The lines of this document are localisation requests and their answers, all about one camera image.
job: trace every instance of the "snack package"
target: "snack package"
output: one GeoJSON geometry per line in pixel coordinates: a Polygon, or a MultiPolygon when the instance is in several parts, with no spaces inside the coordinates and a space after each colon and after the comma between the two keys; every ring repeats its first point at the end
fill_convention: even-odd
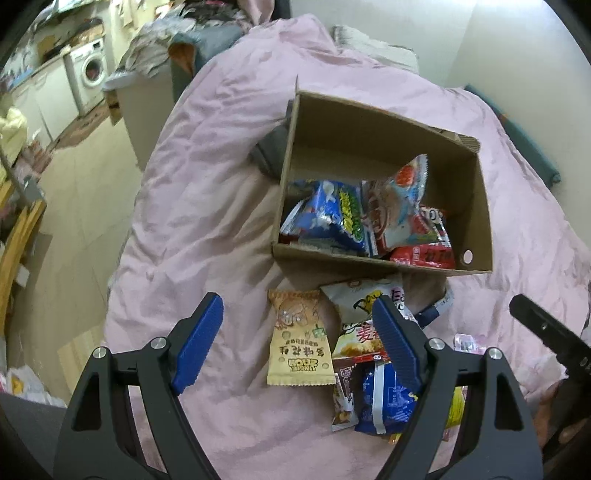
{"type": "Polygon", "coordinates": [[[299,241],[371,253],[371,228],[363,221],[361,188],[331,180],[311,181],[314,193],[287,216],[281,233],[299,241]]]}
{"type": "Polygon", "coordinates": [[[442,313],[446,312],[449,307],[452,306],[452,304],[453,291],[449,285],[449,282],[447,281],[443,297],[437,300],[433,305],[429,305],[428,307],[422,309],[414,316],[419,327],[425,328],[442,313]]]}
{"type": "MultiPolygon", "coordinates": [[[[375,362],[368,369],[363,381],[363,403],[365,405],[355,431],[370,434],[401,433],[406,427],[417,401],[418,397],[398,382],[392,364],[375,362]]],[[[457,387],[453,393],[446,429],[462,422],[464,405],[462,388],[457,387]]]]}
{"type": "Polygon", "coordinates": [[[347,367],[342,366],[335,372],[335,389],[333,391],[335,417],[331,426],[333,432],[354,427],[359,421],[355,413],[355,401],[351,387],[354,368],[355,364],[347,367]]]}
{"type": "Polygon", "coordinates": [[[403,245],[437,241],[419,203],[427,183],[427,156],[419,155],[394,177],[362,182],[363,199],[375,234],[376,254],[383,256],[403,245]]]}
{"type": "Polygon", "coordinates": [[[400,274],[389,275],[381,280],[355,280],[321,287],[334,304],[341,319],[341,334],[332,352],[337,383],[333,399],[335,417],[334,432],[357,425],[355,403],[351,382],[355,366],[375,360],[388,360],[384,344],[372,324],[371,310],[375,299],[388,295],[409,320],[413,314],[404,305],[404,289],[400,274]]]}
{"type": "Polygon", "coordinates": [[[350,325],[362,322],[372,323],[371,309],[380,295],[390,297],[406,319],[415,321],[413,314],[404,304],[404,289],[400,273],[389,275],[381,280],[366,278],[325,285],[320,289],[334,304],[343,325],[343,333],[350,329],[350,325]]]}
{"type": "Polygon", "coordinates": [[[486,352],[486,337],[484,335],[465,335],[457,333],[453,337],[453,349],[456,352],[475,353],[484,355],[486,352]]]}
{"type": "MultiPolygon", "coordinates": [[[[460,423],[462,423],[465,405],[466,402],[462,394],[462,387],[456,387],[453,391],[452,406],[449,408],[449,414],[447,416],[447,423],[445,425],[446,429],[443,431],[442,440],[444,442],[448,442],[450,439],[449,429],[452,427],[457,427],[460,423]]],[[[401,433],[392,434],[389,438],[390,444],[396,445],[396,443],[400,440],[401,436],[401,433]]]]}
{"type": "Polygon", "coordinates": [[[269,290],[277,312],[269,356],[269,385],[332,385],[335,371],[319,315],[320,290],[269,290]]]}
{"type": "Polygon", "coordinates": [[[420,213],[433,228],[437,241],[430,244],[396,247],[390,255],[390,260],[398,265],[455,269],[456,260],[443,225],[443,214],[440,210],[430,207],[421,207],[420,213]]]}

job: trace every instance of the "cardboard box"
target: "cardboard box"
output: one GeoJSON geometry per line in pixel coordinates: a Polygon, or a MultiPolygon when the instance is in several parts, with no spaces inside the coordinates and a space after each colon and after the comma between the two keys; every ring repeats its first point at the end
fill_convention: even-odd
{"type": "Polygon", "coordinates": [[[488,203],[478,150],[472,137],[441,131],[395,113],[351,100],[296,91],[281,191],[272,230],[277,260],[327,262],[350,271],[351,278],[395,270],[470,275],[492,271],[488,203]],[[419,154],[429,158],[422,203],[447,213],[446,228],[456,257],[456,270],[403,267],[393,262],[312,251],[279,242],[279,230],[299,200],[287,195],[293,180],[360,180],[394,175],[419,154]]]}

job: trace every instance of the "washing machine door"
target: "washing machine door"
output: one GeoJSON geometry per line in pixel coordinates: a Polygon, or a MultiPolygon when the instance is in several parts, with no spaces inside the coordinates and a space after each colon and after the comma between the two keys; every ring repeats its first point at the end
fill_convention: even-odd
{"type": "Polygon", "coordinates": [[[80,75],[84,86],[98,87],[106,77],[105,56],[99,52],[88,55],[82,63],[80,75]]]}

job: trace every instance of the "pink blanket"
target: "pink blanket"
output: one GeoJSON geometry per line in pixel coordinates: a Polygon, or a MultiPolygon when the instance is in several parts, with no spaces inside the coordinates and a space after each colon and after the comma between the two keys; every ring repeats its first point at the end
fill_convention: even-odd
{"type": "MultiPolygon", "coordinates": [[[[352,429],[330,431],[330,388],[266,385],[274,324],[267,290],[316,288],[336,279],[316,265],[282,270],[273,260],[278,186],[248,158],[283,118],[296,77],[302,89],[375,105],[482,143],[495,271],[451,279],[455,303],[428,335],[447,342],[456,332],[486,335],[532,397],[561,372],[510,316],[512,296],[525,293],[575,332],[587,315],[589,252],[482,101],[339,51],[311,15],[256,27],[199,72],[171,113],[137,196],[105,326],[114,352],[140,348],[191,314],[204,293],[222,296],[222,328],[180,400],[223,480],[372,479],[391,451],[385,441],[352,429]]],[[[435,281],[405,279],[411,309],[434,300],[435,281]]],[[[332,311],[327,324],[334,343],[332,311]]],[[[160,465],[141,402],[137,396],[133,402],[147,458],[160,465]]],[[[445,450],[449,445],[434,466],[445,462],[445,450]]]]}

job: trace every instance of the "blue gripper pad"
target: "blue gripper pad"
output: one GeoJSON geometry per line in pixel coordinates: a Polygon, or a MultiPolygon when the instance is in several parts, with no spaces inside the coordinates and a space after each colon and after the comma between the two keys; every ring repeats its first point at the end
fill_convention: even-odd
{"type": "Polygon", "coordinates": [[[176,395],[197,380],[222,319],[222,298],[216,293],[207,293],[195,312],[179,321],[170,332],[170,386],[176,395]]]}
{"type": "Polygon", "coordinates": [[[413,393],[421,393],[424,386],[424,373],[422,372],[424,365],[421,364],[421,351],[417,350],[425,351],[424,342],[427,337],[416,323],[406,320],[392,300],[385,295],[375,300],[372,317],[374,327],[392,361],[400,383],[413,393]],[[406,322],[408,325],[401,326],[402,322],[406,322]],[[413,348],[413,344],[405,334],[405,330],[412,328],[416,328],[418,333],[424,337],[421,342],[421,337],[414,335],[418,339],[418,342],[415,343],[415,347],[418,348],[413,348]]]}

